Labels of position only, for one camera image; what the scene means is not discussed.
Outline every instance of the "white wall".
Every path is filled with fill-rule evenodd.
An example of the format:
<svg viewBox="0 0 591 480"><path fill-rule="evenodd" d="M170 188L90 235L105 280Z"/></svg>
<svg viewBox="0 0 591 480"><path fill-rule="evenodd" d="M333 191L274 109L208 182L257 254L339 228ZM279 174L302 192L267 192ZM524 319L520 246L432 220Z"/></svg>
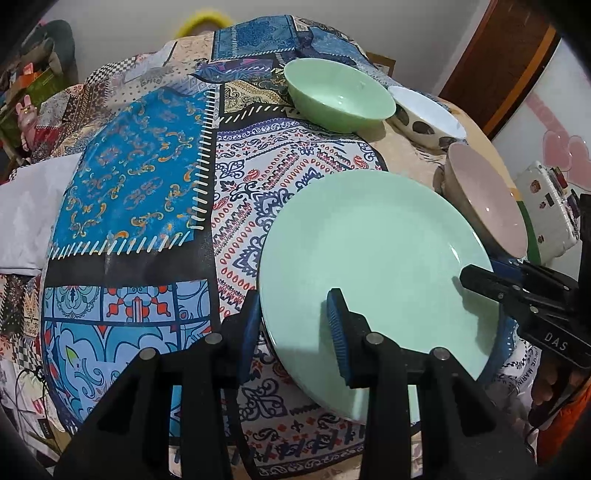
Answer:
<svg viewBox="0 0 591 480"><path fill-rule="evenodd" d="M70 23L81 79L110 61L158 50L183 21L216 8L236 22L293 14L396 59L396 79L430 92L483 0L58 0L44 20Z"/></svg>
<svg viewBox="0 0 591 480"><path fill-rule="evenodd" d="M591 145L591 82L564 40L560 41L532 93L550 109L566 130L567 137L577 135ZM492 143L505 161L511 177L516 178L535 160L544 163L543 138L546 131L544 124L524 102L495 137ZM584 190L574 185L573 181L591 183L590 178L580 174L574 179L570 170L565 172L565 176L569 188L577 194ZM579 242L561 257L550 261L548 266L578 278L580 257Z"/></svg>
<svg viewBox="0 0 591 480"><path fill-rule="evenodd" d="M488 8L490 3L491 0L479 0L478 5L476 6L476 10L474 10L474 13L470 21L468 22L468 26L464 34L458 42L456 49L453 51L453 54L450 57L449 61L445 65L441 75L439 76L439 79L435 83L435 87L433 87L433 91L431 92L433 95L439 95L439 93L443 90L443 87L445 87L445 84L449 80L449 77L452 75L453 71L456 68L457 62L459 62L462 58L462 55L464 55L464 51L466 50L466 47L468 46L470 40L474 36L474 33L476 32L478 25L480 25L480 21L482 20L482 17L484 17L486 9Z"/></svg>

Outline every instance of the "orange clothing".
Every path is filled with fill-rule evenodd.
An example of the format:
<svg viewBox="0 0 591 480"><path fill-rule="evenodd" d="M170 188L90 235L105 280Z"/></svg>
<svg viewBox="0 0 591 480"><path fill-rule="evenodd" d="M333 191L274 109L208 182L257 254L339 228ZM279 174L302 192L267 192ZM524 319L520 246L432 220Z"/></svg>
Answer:
<svg viewBox="0 0 591 480"><path fill-rule="evenodd" d="M569 436L589 400L591 400L591 385L578 399L559 411L547 430L540 430L537 448L539 465L547 463L558 452L562 442Z"/></svg>

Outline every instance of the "mint green bowl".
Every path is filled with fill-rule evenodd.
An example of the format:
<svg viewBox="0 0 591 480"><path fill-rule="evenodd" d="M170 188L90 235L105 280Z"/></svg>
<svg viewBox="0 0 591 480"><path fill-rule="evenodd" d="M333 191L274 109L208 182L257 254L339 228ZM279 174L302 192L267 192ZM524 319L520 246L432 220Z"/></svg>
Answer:
<svg viewBox="0 0 591 480"><path fill-rule="evenodd" d="M311 122L349 134L393 116L388 91L353 67L324 59L297 59L285 65L291 99Z"/></svg>

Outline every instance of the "mint green plate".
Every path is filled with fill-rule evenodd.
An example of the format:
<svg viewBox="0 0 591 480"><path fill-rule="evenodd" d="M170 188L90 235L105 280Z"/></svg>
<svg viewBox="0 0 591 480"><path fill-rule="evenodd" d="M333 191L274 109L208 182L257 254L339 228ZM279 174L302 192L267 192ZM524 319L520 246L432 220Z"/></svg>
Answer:
<svg viewBox="0 0 591 480"><path fill-rule="evenodd" d="M421 352L445 346L477 378L495 340L498 303L462 288L468 264L491 270L468 222L419 183L375 170L315 180L277 215L262 251L259 291L272 347L314 401L365 421L368 392L340 376L324 312L338 287L372 330Z"/></svg>

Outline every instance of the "metal screw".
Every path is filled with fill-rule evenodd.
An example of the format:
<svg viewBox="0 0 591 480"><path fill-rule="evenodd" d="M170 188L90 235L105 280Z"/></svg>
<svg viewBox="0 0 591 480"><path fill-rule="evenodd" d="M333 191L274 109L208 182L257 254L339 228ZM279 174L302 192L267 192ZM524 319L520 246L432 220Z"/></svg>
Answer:
<svg viewBox="0 0 591 480"><path fill-rule="evenodd" d="M368 341L368 343L371 343L372 345L379 345L384 341L384 337L376 332L368 333L365 336L365 339Z"/></svg>
<svg viewBox="0 0 591 480"><path fill-rule="evenodd" d="M150 360L156 356L156 349L152 347L144 348L139 352L139 357L142 360Z"/></svg>
<svg viewBox="0 0 591 480"><path fill-rule="evenodd" d="M216 345L222 341L222 335L217 332L209 333L205 336L205 341L210 345Z"/></svg>
<svg viewBox="0 0 591 480"><path fill-rule="evenodd" d="M433 355L435 358L439 360L447 360L450 357L449 350L447 348L443 348L442 346L435 347L433 349Z"/></svg>

